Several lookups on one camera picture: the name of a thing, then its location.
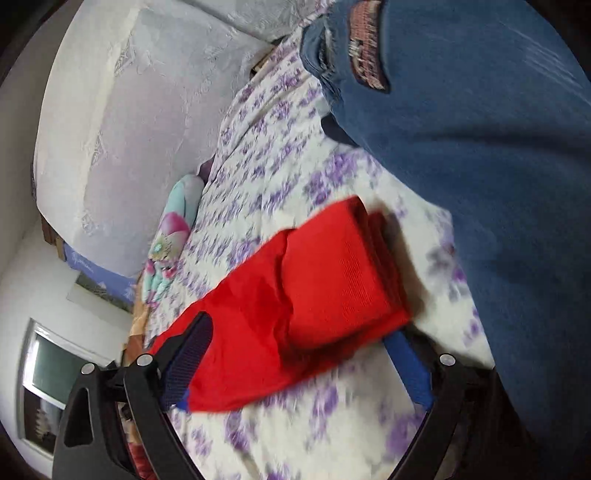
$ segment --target white wall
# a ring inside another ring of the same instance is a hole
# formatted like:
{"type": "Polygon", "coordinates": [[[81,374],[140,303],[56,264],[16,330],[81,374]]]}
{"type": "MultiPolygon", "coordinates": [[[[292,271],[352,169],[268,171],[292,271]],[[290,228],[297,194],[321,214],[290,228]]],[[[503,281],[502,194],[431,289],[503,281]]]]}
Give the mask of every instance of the white wall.
{"type": "Polygon", "coordinates": [[[70,0],[27,44],[0,86],[0,273],[35,222],[30,168],[53,58],[82,0],[70,0]]]}
{"type": "Polygon", "coordinates": [[[109,358],[119,358],[129,324],[106,322],[68,301],[77,272],[32,227],[0,281],[0,420],[24,459],[51,476],[51,461],[18,438],[18,367],[29,319],[67,340],[109,358]]]}
{"type": "Polygon", "coordinates": [[[18,364],[30,318],[106,358],[119,356],[129,328],[66,299],[77,273],[57,258],[55,248],[43,241],[41,226],[34,225],[38,213],[30,165],[41,103],[53,59],[80,3],[69,0],[41,26],[0,86],[0,420],[24,459],[46,476],[51,462],[17,433],[18,364]]]}

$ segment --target floral bedsheet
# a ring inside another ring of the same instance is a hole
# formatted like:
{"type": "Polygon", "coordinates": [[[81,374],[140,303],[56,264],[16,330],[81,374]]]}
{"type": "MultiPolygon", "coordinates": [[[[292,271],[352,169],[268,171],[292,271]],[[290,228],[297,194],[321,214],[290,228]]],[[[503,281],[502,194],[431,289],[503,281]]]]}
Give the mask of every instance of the floral bedsheet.
{"type": "MultiPolygon", "coordinates": [[[[298,55],[301,29],[235,98],[222,124],[210,181],[178,275],[147,327],[147,341],[204,296],[277,231],[356,194],[383,209],[415,311],[442,350],[493,360],[461,268],[448,212],[427,203],[361,149],[320,127],[327,110],[298,55]]],[[[384,347],[226,414],[170,418],[207,479],[384,480],[417,431],[411,402],[384,347]]]]}

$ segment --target pillow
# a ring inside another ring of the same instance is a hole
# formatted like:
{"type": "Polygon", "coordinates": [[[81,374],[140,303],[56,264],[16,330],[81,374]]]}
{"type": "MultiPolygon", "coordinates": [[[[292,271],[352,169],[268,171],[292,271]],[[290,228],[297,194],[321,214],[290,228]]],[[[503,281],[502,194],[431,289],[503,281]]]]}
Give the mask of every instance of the pillow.
{"type": "Polygon", "coordinates": [[[84,257],[137,274],[172,186],[213,156],[228,106],[268,49],[180,0],[85,0],[41,109],[41,213],[84,257]]]}

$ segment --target red fabric bag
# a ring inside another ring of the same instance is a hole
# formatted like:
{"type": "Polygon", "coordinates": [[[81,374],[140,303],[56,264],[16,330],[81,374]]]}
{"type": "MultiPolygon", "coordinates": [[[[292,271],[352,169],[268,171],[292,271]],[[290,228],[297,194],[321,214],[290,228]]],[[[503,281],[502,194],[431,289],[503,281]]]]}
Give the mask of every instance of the red fabric bag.
{"type": "Polygon", "coordinates": [[[283,230],[189,306],[158,351],[199,312],[213,340],[189,386],[190,411],[235,410],[335,367],[408,322],[381,212],[358,197],[283,230]]]}

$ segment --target person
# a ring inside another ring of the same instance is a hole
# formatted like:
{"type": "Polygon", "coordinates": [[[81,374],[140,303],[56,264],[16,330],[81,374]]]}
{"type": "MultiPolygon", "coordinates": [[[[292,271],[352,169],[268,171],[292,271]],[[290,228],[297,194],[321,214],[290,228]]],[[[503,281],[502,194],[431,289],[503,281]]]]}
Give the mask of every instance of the person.
{"type": "Polygon", "coordinates": [[[544,472],[591,439],[591,83],[525,0],[341,0],[301,59],[343,138],[451,211],[544,472]]]}

